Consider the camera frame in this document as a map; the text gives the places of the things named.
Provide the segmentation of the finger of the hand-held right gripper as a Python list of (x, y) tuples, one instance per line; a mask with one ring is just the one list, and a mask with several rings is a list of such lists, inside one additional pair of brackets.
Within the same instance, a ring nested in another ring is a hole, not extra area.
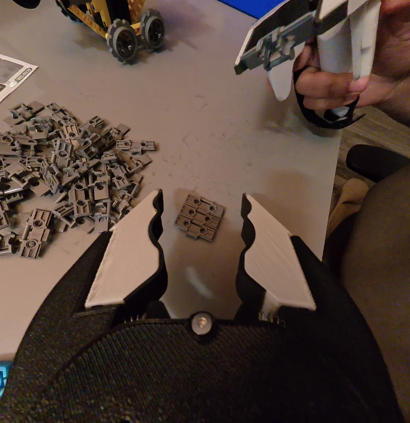
[(271, 87), (278, 101), (287, 99), (292, 84), (292, 68), (294, 61), (285, 61), (268, 71)]
[(248, 31), (239, 51), (234, 65), (235, 73), (235, 66), (239, 64), (240, 56), (249, 48), (254, 47), (259, 39), (274, 30), (298, 35), (304, 39), (304, 42), (311, 38), (315, 30), (314, 21), (317, 7), (317, 1), (287, 0), (257, 20)]

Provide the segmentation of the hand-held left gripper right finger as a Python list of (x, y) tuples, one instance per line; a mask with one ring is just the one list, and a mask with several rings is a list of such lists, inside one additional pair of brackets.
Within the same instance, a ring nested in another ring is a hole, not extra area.
[(272, 319), (281, 306), (316, 310), (291, 240), (291, 233), (253, 197), (244, 193), (243, 227), (236, 291), (259, 319)]

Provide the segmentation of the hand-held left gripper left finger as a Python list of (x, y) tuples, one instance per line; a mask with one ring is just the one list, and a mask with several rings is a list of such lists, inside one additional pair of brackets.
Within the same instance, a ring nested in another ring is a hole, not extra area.
[(163, 192), (152, 191), (112, 228), (85, 308), (123, 304), (143, 308), (165, 293), (168, 274), (159, 238)]

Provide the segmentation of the single grey track link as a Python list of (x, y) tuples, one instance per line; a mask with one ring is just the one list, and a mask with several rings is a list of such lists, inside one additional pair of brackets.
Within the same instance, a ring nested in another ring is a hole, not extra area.
[(293, 60), (296, 55), (294, 48), (303, 42), (304, 39), (298, 35), (274, 30), (240, 56), (239, 64), (235, 66), (236, 73), (240, 74), (246, 69), (252, 70), (259, 66), (270, 71), (283, 62)]

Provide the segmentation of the assembled grey track strip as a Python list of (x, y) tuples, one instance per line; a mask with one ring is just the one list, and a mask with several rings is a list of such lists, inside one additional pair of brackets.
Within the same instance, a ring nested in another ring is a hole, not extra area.
[(194, 194), (188, 194), (174, 224), (193, 239), (212, 241), (225, 208)]

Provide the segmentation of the pile of grey track links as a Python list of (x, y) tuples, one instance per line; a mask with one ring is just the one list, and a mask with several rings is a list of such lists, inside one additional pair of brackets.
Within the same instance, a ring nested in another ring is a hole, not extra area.
[(0, 133), (0, 256), (37, 259), (51, 232), (109, 231), (133, 209), (151, 140), (56, 103), (20, 103)]

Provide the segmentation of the person's right hand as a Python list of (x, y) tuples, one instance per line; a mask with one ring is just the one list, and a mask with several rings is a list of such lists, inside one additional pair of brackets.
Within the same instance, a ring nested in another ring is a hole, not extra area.
[(322, 113), (347, 105), (374, 106), (410, 128), (410, 1), (382, 1), (376, 51), (369, 77), (320, 70), (317, 42), (306, 42), (296, 58), (295, 88), (307, 109)]

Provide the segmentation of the blue flat sheet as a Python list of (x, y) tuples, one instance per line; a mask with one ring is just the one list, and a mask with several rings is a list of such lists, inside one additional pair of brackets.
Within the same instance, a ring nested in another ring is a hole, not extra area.
[(219, 2), (259, 19), (282, 3), (283, 0), (219, 0)]

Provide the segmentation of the tan cloth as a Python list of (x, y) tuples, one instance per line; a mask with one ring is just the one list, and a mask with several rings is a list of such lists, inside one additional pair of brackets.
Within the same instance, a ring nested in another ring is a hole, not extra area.
[(329, 215), (326, 239), (346, 218), (360, 210), (368, 191), (368, 185), (356, 178), (349, 179), (342, 186), (337, 204)]

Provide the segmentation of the person's grey trouser leg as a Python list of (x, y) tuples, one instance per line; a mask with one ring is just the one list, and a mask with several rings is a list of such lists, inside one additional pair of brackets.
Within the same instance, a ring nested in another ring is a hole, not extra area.
[(369, 189), (326, 239), (323, 262), (369, 324), (410, 422), (410, 165)]

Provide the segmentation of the yellow black toy vehicle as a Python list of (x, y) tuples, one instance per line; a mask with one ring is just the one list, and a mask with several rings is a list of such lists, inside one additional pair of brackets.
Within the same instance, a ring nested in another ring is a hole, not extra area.
[(164, 20), (144, 0), (57, 0), (61, 12), (82, 22), (107, 41), (110, 53), (125, 64), (135, 61), (138, 48), (160, 50), (165, 37)]

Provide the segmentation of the yellow grey sticker sheet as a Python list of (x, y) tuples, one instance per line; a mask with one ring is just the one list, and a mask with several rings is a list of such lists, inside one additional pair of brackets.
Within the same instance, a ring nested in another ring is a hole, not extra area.
[(38, 66), (0, 54), (0, 103), (37, 68)]

